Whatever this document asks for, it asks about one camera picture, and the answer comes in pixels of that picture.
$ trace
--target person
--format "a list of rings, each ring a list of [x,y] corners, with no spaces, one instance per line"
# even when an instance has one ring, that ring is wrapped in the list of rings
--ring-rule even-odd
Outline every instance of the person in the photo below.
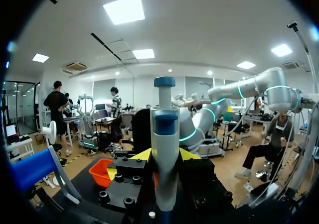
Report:
[[[250,179],[251,168],[255,158],[266,156],[271,159],[270,161],[274,162],[270,175],[270,179],[273,178],[284,155],[287,140],[289,139],[288,147],[292,147],[295,138],[293,122],[291,118],[287,116],[287,111],[280,112],[276,115],[272,119],[268,130],[266,132],[262,132],[260,137],[264,139],[268,135],[271,136],[271,140],[268,145],[250,147],[243,164],[243,167],[246,169],[243,172],[236,173],[235,177]]]
[[[111,108],[110,116],[113,118],[116,118],[111,123],[111,133],[115,135],[116,133],[122,133],[121,132],[121,122],[122,122],[122,99],[119,96],[119,90],[116,87],[111,88],[111,95],[113,96],[112,104],[107,104],[108,107]]]
[[[111,95],[113,96],[112,104],[107,104],[111,108],[111,117],[121,118],[122,117],[122,99],[119,96],[119,90],[116,87],[111,88]]]
[[[73,101],[70,99],[70,95],[69,93],[65,93],[65,97],[68,99],[68,101],[70,102],[70,104],[73,104]],[[70,118],[72,117],[72,110],[73,110],[73,107],[70,108],[70,106],[67,106],[64,110],[63,110],[63,114],[67,117],[67,118]],[[77,133],[78,133],[78,127],[77,127],[77,124],[75,124],[74,122],[71,122],[70,124],[70,128],[71,130],[73,131],[74,133],[74,136],[75,138],[77,138]]]
[[[62,83],[60,81],[54,82],[53,86],[53,92],[47,96],[43,104],[51,111],[51,120],[56,123],[56,133],[61,136],[62,143],[66,148],[65,155],[68,157],[71,155],[72,151],[68,148],[70,144],[66,141],[65,137],[66,123],[63,119],[62,110],[70,104],[70,102],[66,96],[60,92],[62,87]]]

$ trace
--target ceiling vent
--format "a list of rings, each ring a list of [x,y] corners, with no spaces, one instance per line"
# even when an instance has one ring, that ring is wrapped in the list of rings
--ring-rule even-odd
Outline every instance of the ceiling vent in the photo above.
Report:
[[[282,65],[283,65],[285,70],[291,70],[291,69],[299,68],[298,63],[297,62],[292,62],[292,61],[284,62]]]
[[[75,62],[71,62],[70,64],[66,65],[66,68],[70,71],[84,71],[88,67],[81,62],[75,61]]]
[[[73,73],[71,72],[71,71],[68,71],[68,70],[62,70],[64,73],[66,73],[66,74],[69,74],[69,75],[73,75]]]

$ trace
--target ceiling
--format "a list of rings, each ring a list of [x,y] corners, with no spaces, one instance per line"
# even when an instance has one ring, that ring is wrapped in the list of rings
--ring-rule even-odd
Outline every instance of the ceiling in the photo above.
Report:
[[[120,25],[114,25],[103,9],[112,1],[57,0],[53,4],[45,0],[15,41],[9,72],[38,75],[80,61],[88,70],[75,76],[83,80],[115,78],[116,71],[123,78],[149,74],[208,77],[208,70],[215,77],[239,80],[290,60],[307,63],[297,37],[287,28],[294,20],[313,51],[314,62],[318,61],[311,24],[287,0],[142,0],[146,19]],[[122,59],[134,56],[119,51],[139,49],[153,49],[155,58],[125,65],[91,33]],[[292,54],[277,57],[271,52],[282,43]],[[50,58],[45,63],[32,61],[35,53]],[[256,66],[236,67],[243,61]]]

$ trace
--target sneaker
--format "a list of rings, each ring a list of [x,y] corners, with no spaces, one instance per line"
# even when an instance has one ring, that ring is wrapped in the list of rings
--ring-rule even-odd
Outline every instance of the sneaker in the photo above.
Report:
[[[250,179],[251,177],[251,170],[246,169],[243,172],[235,173],[236,178],[243,178],[243,179]]]
[[[71,151],[71,150],[67,149],[67,150],[65,151],[65,156],[69,157],[71,154],[72,154],[72,151]]]

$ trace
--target orange bin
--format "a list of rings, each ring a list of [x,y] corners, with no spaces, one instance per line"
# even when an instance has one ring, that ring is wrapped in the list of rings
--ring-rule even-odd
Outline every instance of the orange bin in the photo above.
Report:
[[[107,171],[110,163],[113,163],[111,159],[102,158],[89,170],[89,173],[92,175],[95,182],[105,188],[107,188],[111,182]]]

